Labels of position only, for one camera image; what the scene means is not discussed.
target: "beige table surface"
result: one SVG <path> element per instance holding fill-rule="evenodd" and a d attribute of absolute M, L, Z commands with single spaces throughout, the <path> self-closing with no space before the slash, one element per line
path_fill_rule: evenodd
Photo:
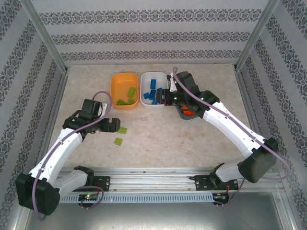
<path fill-rule="evenodd" d="M 95 92 L 109 92 L 111 77 L 119 72 L 169 73 L 174 65 L 96 65 L 72 66 L 53 130 L 50 146 L 66 118 L 81 109 L 85 98 Z M 247 115 L 231 64 L 177 65 L 178 71 L 190 72 L 201 91 L 210 90 L 245 125 Z M 106 96 L 96 100 L 106 102 Z M 65 163 L 65 167 L 214 167 L 225 161 L 243 159 L 235 145 L 213 125 L 200 118 L 185 121 L 174 106 L 148 109 L 139 102 L 129 111 L 111 110 L 127 134 L 88 134 Z M 114 144 L 122 138 L 121 146 Z"/>

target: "green block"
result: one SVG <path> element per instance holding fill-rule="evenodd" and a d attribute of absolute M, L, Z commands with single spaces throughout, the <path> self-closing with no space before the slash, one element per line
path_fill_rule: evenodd
<path fill-rule="evenodd" d="M 129 100 L 128 100 L 128 104 L 134 104 L 134 99 L 129 98 Z"/>
<path fill-rule="evenodd" d="M 135 88 L 131 87 L 128 91 L 128 97 L 132 98 L 134 96 L 135 93 Z"/>
<path fill-rule="evenodd" d="M 121 143 L 123 143 L 123 139 L 116 138 L 114 144 L 121 146 Z"/>
<path fill-rule="evenodd" d="M 117 102 L 118 105 L 128 105 L 127 103 L 125 103 L 122 99 L 119 99 Z"/>
<path fill-rule="evenodd" d="M 118 133 L 126 134 L 127 133 L 127 128 L 120 127 L 120 129 L 117 131 Z"/>

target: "blue cube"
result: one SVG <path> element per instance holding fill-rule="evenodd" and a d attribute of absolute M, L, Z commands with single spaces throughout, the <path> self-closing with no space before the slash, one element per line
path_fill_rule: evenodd
<path fill-rule="evenodd" d="M 151 100 L 155 99 L 155 92 L 156 90 L 150 90 L 149 99 Z"/>
<path fill-rule="evenodd" d="M 148 92 L 144 93 L 143 96 L 144 96 L 145 99 L 148 99 L 149 98 L 149 93 Z"/>
<path fill-rule="evenodd" d="M 155 79 L 152 79 L 152 80 L 150 81 L 150 89 L 151 89 L 151 90 L 155 90 L 155 82 L 156 82 Z"/>

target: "purple cable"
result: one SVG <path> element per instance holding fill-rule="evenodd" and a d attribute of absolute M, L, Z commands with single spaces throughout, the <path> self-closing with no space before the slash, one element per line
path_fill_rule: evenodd
<path fill-rule="evenodd" d="M 104 198 L 104 190 L 101 187 L 98 187 L 98 186 L 82 186 L 82 187 L 79 187 L 77 189 L 84 189 L 84 188 L 96 188 L 96 189 L 99 189 L 101 191 L 101 198 L 95 204 L 93 204 L 92 206 L 84 207 L 84 206 L 82 206 L 82 204 L 83 204 L 83 201 L 85 201 L 85 200 L 81 201 L 81 203 L 80 203 L 81 208 L 86 208 L 87 210 L 89 210 L 89 209 L 97 206 L 102 201 L 102 199 Z"/>
<path fill-rule="evenodd" d="M 273 154 L 275 157 L 277 157 L 284 165 L 285 167 L 287 168 L 287 173 L 285 176 L 283 177 L 280 177 L 280 178 L 270 178 L 270 177 L 262 177 L 262 179 L 265 179 L 265 180 L 271 180 L 271 181 L 276 181 L 276 180 L 284 180 L 286 178 L 289 177 L 290 175 L 290 172 L 291 172 L 291 169 L 290 169 L 290 166 L 287 164 L 287 162 L 281 158 L 281 156 L 279 156 L 276 152 L 274 152 L 272 149 L 270 149 L 269 147 L 267 147 L 266 145 L 262 144 L 260 141 L 258 141 L 253 135 L 251 135 L 247 130 L 245 130 L 245 128 L 243 126 L 241 126 L 232 116 L 230 116 L 228 113 L 225 113 L 224 111 L 220 110 L 219 108 L 216 108 L 214 106 L 212 106 L 211 104 L 203 101 L 202 99 L 198 98 L 197 96 L 195 96 L 194 94 L 192 94 L 182 83 L 181 81 L 179 80 L 176 72 L 177 72 L 178 68 L 177 67 L 174 67 L 173 68 L 173 75 L 174 75 L 174 78 L 175 80 L 178 82 L 178 84 L 181 86 L 181 88 L 188 94 L 190 95 L 192 98 L 194 98 L 196 101 L 208 106 L 209 108 L 211 109 L 214 109 L 216 110 L 217 112 L 221 113 L 222 115 L 224 115 L 225 117 L 228 117 L 229 120 L 231 120 L 233 123 L 236 124 L 236 126 L 238 126 L 244 133 L 246 133 L 252 140 L 255 140 L 255 142 L 257 144 L 259 144 L 260 146 L 262 146 L 263 148 L 265 148 L 267 151 L 269 151 L 271 154 Z"/>
<path fill-rule="evenodd" d="M 34 210 L 34 212 L 35 212 L 37 218 L 38 218 L 39 220 L 41 220 L 41 221 L 43 221 L 43 220 L 46 218 L 46 216 L 44 215 L 43 217 L 41 217 L 41 216 L 39 215 L 39 212 L 38 212 L 38 209 L 37 209 L 37 204 L 36 204 L 35 193 L 36 193 L 36 186 L 37 186 L 38 179 L 39 179 L 40 175 L 42 174 L 42 172 L 44 171 L 43 168 L 46 166 L 46 164 L 47 164 L 48 160 L 50 159 L 50 157 L 52 156 L 52 154 L 53 154 L 53 153 L 55 152 L 55 150 L 61 145 L 61 143 L 62 143 L 63 141 L 65 141 L 67 138 L 69 138 L 72 134 L 77 133 L 77 132 L 79 132 L 80 130 L 82 130 L 82 129 L 84 129 L 84 128 L 87 128 L 87 127 L 89 127 L 89 126 L 92 126 L 92 125 L 98 123 L 99 121 L 101 121 L 102 119 L 104 119 L 104 118 L 108 115 L 108 113 L 111 111 L 111 108 L 112 108 L 112 98 L 111 98 L 110 94 L 108 94 L 107 92 L 105 92 L 105 91 L 99 91 L 99 92 L 95 93 L 95 95 L 93 96 L 93 100 L 94 100 L 95 97 L 96 97 L 98 94 L 100 94 L 100 93 L 106 94 L 106 95 L 109 97 L 109 99 L 110 99 L 110 106 L 106 109 L 106 113 L 105 113 L 102 117 L 100 117 L 99 119 L 93 121 L 92 123 L 89 123 L 89 124 L 87 124 L 87 125 L 85 125 L 85 126 L 82 126 L 82 127 L 78 128 L 78 129 L 72 131 L 72 132 L 69 133 L 68 135 L 66 135 L 66 136 L 61 140 L 61 142 L 57 143 L 56 146 L 51 150 L 51 152 L 50 152 L 49 155 L 46 157 L 46 159 L 44 160 L 44 162 L 43 162 L 41 168 L 40 168 L 39 171 L 38 171 L 38 174 L 37 174 L 37 176 L 36 176 L 36 178 L 35 178 L 35 180 L 34 180 L 34 184 L 33 184 L 33 188 L 32 188 L 32 204 L 33 204 L 33 210 Z"/>

